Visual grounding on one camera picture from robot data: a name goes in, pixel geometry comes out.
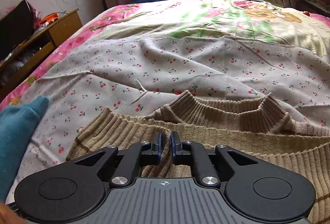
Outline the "pink floral bed quilt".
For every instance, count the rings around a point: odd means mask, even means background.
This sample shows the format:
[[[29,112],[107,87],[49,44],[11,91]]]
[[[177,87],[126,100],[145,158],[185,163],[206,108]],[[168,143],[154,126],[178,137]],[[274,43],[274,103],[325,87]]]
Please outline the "pink floral bed quilt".
[[[266,0],[165,0],[114,6],[79,28],[32,74],[10,91],[1,107],[19,103],[32,83],[88,39],[127,37],[242,37],[329,56],[329,18]]]

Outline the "cherry print grey sheet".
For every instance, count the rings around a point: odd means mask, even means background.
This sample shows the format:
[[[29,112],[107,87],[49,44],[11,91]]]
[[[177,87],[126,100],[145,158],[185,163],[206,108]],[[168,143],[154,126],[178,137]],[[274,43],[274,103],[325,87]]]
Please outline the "cherry print grey sheet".
[[[105,108],[144,117],[185,91],[225,101],[271,94],[302,118],[304,108],[329,108],[329,62],[298,46],[227,37],[87,41],[24,93],[23,103],[44,95],[49,107],[14,182],[63,162]]]

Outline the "beige striped knit sweater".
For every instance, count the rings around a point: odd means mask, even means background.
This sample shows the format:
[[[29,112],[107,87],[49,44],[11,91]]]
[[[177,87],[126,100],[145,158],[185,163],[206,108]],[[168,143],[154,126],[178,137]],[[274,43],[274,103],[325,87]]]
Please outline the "beige striped knit sweater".
[[[329,108],[286,112],[271,95],[242,101],[206,100],[183,92],[144,117],[105,108],[84,127],[67,154],[73,160],[108,145],[127,149],[156,133],[178,133],[213,148],[225,144],[306,177],[316,189],[312,223],[329,221]]]

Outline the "orange item on cabinet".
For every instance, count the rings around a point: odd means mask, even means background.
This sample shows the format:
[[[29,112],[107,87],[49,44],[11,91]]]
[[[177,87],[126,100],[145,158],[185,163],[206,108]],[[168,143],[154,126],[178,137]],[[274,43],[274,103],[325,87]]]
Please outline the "orange item on cabinet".
[[[50,23],[55,22],[59,18],[57,13],[51,13],[39,21],[40,27],[48,26]]]

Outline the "wooden side cabinet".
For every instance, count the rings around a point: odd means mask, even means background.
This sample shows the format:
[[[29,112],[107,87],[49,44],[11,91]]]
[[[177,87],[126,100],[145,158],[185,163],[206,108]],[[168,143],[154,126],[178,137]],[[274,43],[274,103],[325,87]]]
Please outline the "wooden side cabinet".
[[[20,44],[1,63],[1,100],[29,75],[63,42],[82,27],[78,9],[72,10]]]

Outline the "teal fuzzy garment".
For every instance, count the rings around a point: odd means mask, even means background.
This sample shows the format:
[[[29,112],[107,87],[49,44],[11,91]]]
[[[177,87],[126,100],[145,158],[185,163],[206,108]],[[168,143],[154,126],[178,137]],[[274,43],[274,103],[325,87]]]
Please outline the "teal fuzzy garment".
[[[48,105],[48,98],[38,96],[28,104],[7,106],[1,111],[1,202],[7,198],[26,148]]]

